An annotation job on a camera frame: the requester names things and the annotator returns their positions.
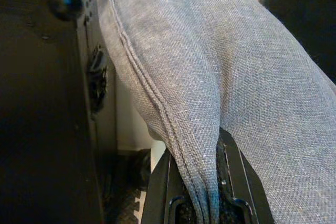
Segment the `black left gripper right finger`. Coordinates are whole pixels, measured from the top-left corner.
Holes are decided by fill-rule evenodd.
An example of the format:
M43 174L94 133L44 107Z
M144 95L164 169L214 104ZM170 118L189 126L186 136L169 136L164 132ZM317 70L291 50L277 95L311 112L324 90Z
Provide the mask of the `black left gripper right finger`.
M272 224L260 178L232 135L220 129L216 148L220 224Z

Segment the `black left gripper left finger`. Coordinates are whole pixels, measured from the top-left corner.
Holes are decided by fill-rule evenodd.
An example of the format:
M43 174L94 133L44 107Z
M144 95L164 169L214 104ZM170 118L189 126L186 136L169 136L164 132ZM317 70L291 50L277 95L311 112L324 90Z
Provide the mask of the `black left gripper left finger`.
M143 224L197 224L189 193L170 152L164 152L150 175Z

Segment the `grey fabric pillow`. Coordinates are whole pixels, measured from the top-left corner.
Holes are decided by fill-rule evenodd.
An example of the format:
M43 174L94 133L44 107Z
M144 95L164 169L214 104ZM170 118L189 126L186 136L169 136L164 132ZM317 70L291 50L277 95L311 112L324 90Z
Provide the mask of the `grey fabric pillow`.
M97 0L117 74L165 142L199 224L219 221L229 132L276 224L336 224L336 85L257 0Z

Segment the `black foam floor mat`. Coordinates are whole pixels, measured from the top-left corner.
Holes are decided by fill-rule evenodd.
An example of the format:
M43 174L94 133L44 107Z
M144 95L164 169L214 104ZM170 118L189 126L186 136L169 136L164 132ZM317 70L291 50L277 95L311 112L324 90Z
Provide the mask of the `black foam floor mat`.
M105 224L140 224L141 205L151 175L151 150L113 157L103 184Z

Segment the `black cabinet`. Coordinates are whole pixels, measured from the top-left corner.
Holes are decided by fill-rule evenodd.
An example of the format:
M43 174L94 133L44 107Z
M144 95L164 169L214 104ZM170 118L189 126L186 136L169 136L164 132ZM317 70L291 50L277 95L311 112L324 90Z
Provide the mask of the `black cabinet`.
M0 224L105 224L114 129L96 0L70 21L48 0L0 0Z

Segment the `black round knob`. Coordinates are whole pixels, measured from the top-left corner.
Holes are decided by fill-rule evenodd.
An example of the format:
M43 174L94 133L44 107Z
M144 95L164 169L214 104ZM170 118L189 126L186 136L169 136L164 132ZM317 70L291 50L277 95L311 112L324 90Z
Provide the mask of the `black round knob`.
M83 13L83 0L48 0L48 6L63 21L75 20Z

